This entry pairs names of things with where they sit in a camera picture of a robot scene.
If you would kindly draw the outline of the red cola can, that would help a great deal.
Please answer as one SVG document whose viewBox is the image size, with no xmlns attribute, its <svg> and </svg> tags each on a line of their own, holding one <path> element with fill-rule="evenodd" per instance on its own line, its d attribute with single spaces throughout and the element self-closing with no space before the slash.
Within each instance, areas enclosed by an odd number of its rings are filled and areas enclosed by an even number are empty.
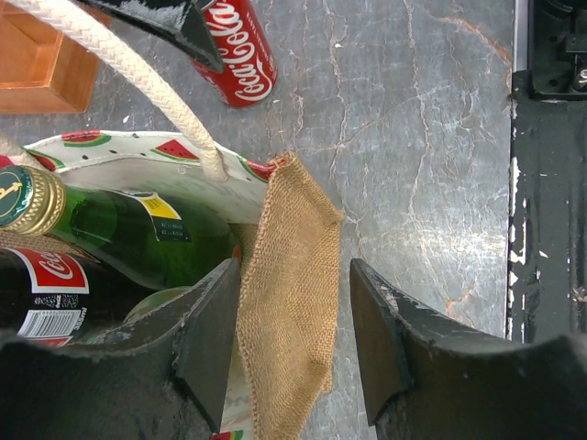
<svg viewBox="0 0 587 440">
<path fill-rule="evenodd" d="M 252 2 L 209 1 L 204 17 L 223 69 L 213 71 L 197 60 L 192 61 L 194 68 L 226 105 L 244 108 L 260 103 L 271 94 L 278 69 Z"/>
</svg>

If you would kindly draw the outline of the watermelon canvas tote bag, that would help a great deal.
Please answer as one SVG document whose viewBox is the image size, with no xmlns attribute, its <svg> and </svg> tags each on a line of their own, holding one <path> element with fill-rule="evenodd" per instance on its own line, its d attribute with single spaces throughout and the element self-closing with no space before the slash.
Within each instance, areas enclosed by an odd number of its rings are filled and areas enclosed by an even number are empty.
<svg viewBox="0 0 587 440">
<path fill-rule="evenodd" d="M 331 381 L 341 213 L 293 153 L 263 167 L 217 144 L 170 85 L 79 6 L 21 1 L 18 7 L 121 73 L 175 129 L 81 132 L 25 147 L 3 139 L 1 170 L 29 166 L 55 174 L 68 186 L 178 197 L 225 220 L 240 244 L 238 257 L 228 258 L 238 261 L 240 288 L 222 421 L 209 439 L 297 438 Z M 49 236 L 21 236 L 2 227 L 1 235 L 10 248 L 104 263 Z M 123 322 L 80 342 L 38 343 L 94 345 L 101 334 L 138 320 L 194 285 L 155 291 Z"/>
</svg>

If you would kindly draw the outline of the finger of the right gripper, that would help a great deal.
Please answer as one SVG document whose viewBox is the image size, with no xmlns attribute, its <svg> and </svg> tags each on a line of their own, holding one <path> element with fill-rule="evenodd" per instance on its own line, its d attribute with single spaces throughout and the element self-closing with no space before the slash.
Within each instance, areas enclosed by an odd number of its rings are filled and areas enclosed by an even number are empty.
<svg viewBox="0 0 587 440">
<path fill-rule="evenodd" d="M 224 70 L 205 20 L 205 11 L 216 1 L 82 0 L 81 3 L 171 43 L 213 72 Z"/>
</svg>

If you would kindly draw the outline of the green glass bottle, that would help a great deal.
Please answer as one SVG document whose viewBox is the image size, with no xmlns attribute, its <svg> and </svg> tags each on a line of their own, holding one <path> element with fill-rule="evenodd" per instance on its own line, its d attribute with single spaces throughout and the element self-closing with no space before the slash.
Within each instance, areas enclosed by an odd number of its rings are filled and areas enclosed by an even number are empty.
<svg viewBox="0 0 587 440">
<path fill-rule="evenodd" d="M 68 186 L 29 166 L 1 170 L 1 227 L 59 239 L 154 291 L 194 285 L 240 252 L 227 222 L 201 203 Z"/>
</svg>

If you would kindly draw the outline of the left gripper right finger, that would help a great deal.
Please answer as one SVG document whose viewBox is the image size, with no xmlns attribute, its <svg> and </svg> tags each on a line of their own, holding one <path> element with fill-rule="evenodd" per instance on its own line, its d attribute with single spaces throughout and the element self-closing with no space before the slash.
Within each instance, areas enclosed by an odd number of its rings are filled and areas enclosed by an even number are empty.
<svg viewBox="0 0 587 440">
<path fill-rule="evenodd" d="M 583 439 L 586 339 L 522 345 L 461 324 L 366 261 L 349 289 L 367 422 L 381 439 Z"/>
</svg>

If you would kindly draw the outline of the glass cola bottle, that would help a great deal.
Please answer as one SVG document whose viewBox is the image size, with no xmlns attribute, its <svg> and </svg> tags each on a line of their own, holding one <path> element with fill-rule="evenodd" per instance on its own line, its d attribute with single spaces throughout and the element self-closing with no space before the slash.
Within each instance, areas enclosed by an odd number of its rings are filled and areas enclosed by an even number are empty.
<svg viewBox="0 0 587 440">
<path fill-rule="evenodd" d="M 154 292 L 92 259 L 1 249 L 1 327 L 49 346 L 80 342 L 118 325 Z"/>
</svg>

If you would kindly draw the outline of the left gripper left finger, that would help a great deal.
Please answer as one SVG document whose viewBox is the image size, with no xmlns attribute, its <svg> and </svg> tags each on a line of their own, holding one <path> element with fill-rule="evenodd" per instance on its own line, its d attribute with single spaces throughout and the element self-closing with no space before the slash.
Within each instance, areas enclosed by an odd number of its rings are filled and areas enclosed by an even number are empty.
<svg viewBox="0 0 587 440">
<path fill-rule="evenodd" d="M 173 300 L 101 334 L 44 346 L 1 334 L 4 439 L 209 439 L 220 430 L 239 264 L 228 259 Z"/>
</svg>

